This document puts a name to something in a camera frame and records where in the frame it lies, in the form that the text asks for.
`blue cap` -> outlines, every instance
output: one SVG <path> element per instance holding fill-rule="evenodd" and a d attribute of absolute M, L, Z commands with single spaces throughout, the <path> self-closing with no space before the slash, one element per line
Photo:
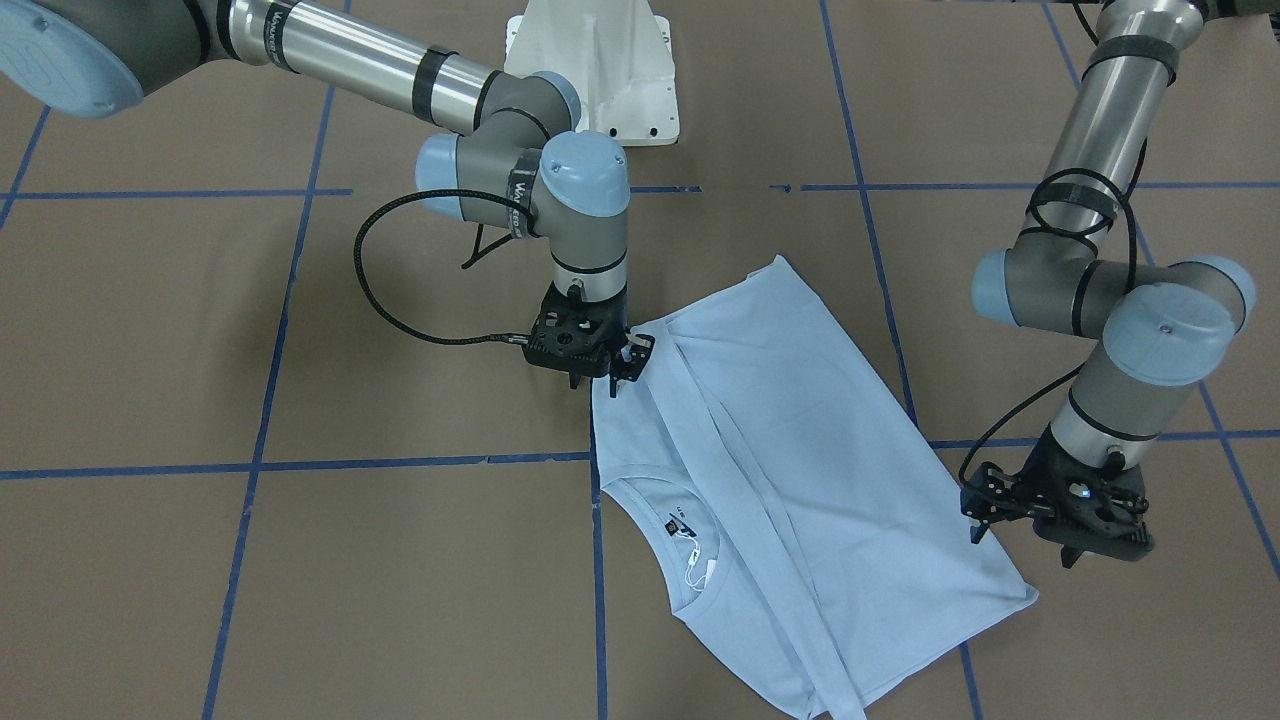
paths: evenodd
<path fill-rule="evenodd" d="M 538 179 L 564 206 L 593 218 L 612 218 L 631 201 L 626 152 L 595 131 L 562 132 L 547 141 Z"/>
<path fill-rule="evenodd" d="M 1178 283 L 1155 283 L 1120 301 L 1102 328 L 1102 347 L 1125 374 L 1174 387 L 1212 373 L 1234 334 L 1231 314 L 1208 295 Z"/>
<path fill-rule="evenodd" d="M 29 0 L 0 0 L 0 72 L 55 110 L 105 118 L 142 102 L 142 85 L 115 53 Z"/>
<path fill-rule="evenodd" d="M 1009 306 L 1009 286 L 1005 284 L 1006 252 L 1007 250 L 993 250 L 978 261 L 969 287 L 969 300 L 983 318 L 1018 327 L 1014 310 Z"/>
<path fill-rule="evenodd" d="M 417 151 L 413 181 L 419 190 L 454 190 L 458 187 L 458 136 L 442 132 L 426 138 Z M 422 201 L 433 213 L 461 220 L 461 197 L 429 197 Z"/>
<path fill-rule="evenodd" d="M 1240 297 L 1244 299 L 1244 320 L 1240 323 L 1240 329 L 1243 331 L 1244 325 L 1249 322 L 1249 315 L 1253 314 L 1253 306 L 1258 301 L 1258 287 L 1253 284 L 1253 278 L 1249 275 L 1249 272 L 1235 260 L 1222 258 L 1221 255 L 1196 255 L 1193 258 L 1188 258 L 1184 263 L 1199 263 L 1201 265 L 1208 265 L 1235 283 L 1235 287 L 1240 291 Z"/>
<path fill-rule="evenodd" d="M 550 70 L 538 70 L 529 77 L 543 78 L 559 91 L 561 97 L 564 99 L 564 104 L 568 105 L 570 129 L 576 128 L 577 122 L 582 119 L 582 100 L 577 96 L 577 91 L 573 90 L 573 83 L 564 76 Z"/>

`light blue t-shirt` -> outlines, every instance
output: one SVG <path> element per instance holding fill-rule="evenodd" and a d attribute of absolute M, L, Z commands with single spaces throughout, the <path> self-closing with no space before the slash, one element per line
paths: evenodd
<path fill-rule="evenodd" d="M 822 300 L 782 258 L 640 325 L 636 383 L 594 383 L 600 482 L 671 610 L 794 717 L 863 708 L 1036 601 Z"/>

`white plastic bracket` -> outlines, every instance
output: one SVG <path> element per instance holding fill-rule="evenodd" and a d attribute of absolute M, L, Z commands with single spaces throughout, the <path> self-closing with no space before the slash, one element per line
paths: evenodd
<path fill-rule="evenodd" d="M 564 76 L 582 100 L 579 131 L 627 146 L 680 137 L 671 23 L 648 0 L 530 0 L 507 22 L 504 69 Z"/>

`robotic arm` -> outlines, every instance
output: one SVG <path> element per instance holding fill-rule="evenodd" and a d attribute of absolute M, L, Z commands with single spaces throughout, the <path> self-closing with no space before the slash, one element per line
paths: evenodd
<path fill-rule="evenodd" d="M 1217 5 L 1106 5 L 1098 47 L 1023 231 L 1012 249 L 978 265 L 979 314 L 1100 342 L 1019 473 L 983 462 L 961 477 L 975 543 L 991 523 L 1033 518 L 1038 536 L 1062 544 L 1064 568 L 1084 551 L 1138 560 L 1153 547 L 1139 461 L 1222 360 L 1257 291 L 1226 258 L 1134 266 L 1098 260 L 1098 246 L 1121 214 L 1135 232 L 1128 192 L 1116 183 L 1133 176 L 1179 54 L 1219 17 Z"/>
<path fill-rule="evenodd" d="M 270 63 L 452 131 L 422 146 L 417 183 L 463 196 L 426 205 L 550 242 L 554 281 L 532 331 L 509 341 L 571 387 L 639 377 L 653 341 L 626 327 L 626 155 L 572 132 L 581 108 L 563 77 L 517 78 L 308 0 L 0 0 L 0 70 L 73 115 L 132 108 L 218 59 Z"/>

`light blue joint cap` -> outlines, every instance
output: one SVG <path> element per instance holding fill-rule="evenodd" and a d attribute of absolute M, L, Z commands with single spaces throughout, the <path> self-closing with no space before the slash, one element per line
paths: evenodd
<path fill-rule="evenodd" d="M 1014 310 L 1009 306 L 1009 286 L 1005 284 L 1005 254 L 1007 250 L 995 250 L 983 255 L 978 269 L 973 273 L 973 286 L 969 300 L 973 309 L 983 318 L 1018 327 Z"/>
<path fill-rule="evenodd" d="M 1102 347 L 1125 374 L 1153 386 L 1204 379 L 1235 334 L 1231 314 L 1208 295 L 1176 283 L 1140 286 L 1116 305 Z"/>
<path fill-rule="evenodd" d="M 627 154 L 616 140 L 595 131 L 550 138 L 538 178 L 566 208 L 593 218 L 612 218 L 631 201 Z"/>
<path fill-rule="evenodd" d="M 568 105 L 570 129 L 576 128 L 577 122 L 582 119 L 582 100 L 577 96 L 577 91 L 573 90 L 573 83 L 564 76 L 550 70 L 538 70 L 529 77 L 540 77 L 559 91 L 561 97 L 564 99 L 564 104 Z"/>
<path fill-rule="evenodd" d="M 453 190 L 458 187 L 458 136 L 442 132 L 426 138 L 417 151 L 413 181 L 419 190 Z M 433 213 L 461 220 L 461 197 L 429 197 L 422 201 Z"/>
<path fill-rule="evenodd" d="M 1253 306 L 1258 301 L 1258 286 L 1253 284 L 1253 278 L 1249 275 L 1249 272 L 1235 260 L 1222 258 L 1221 255 L 1196 255 L 1183 260 L 1183 263 L 1199 263 L 1201 265 L 1208 265 L 1235 283 L 1235 287 L 1240 290 L 1240 296 L 1244 297 L 1244 322 L 1240 323 L 1240 329 L 1243 331 L 1244 327 L 1249 324 L 1249 316 L 1253 314 Z"/>
<path fill-rule="evenodd" d="M 0 72 L 50 108 L 81 118 L 113 115 L 143 96 L 115 53 L 29 0 L 0 0 Z"/>

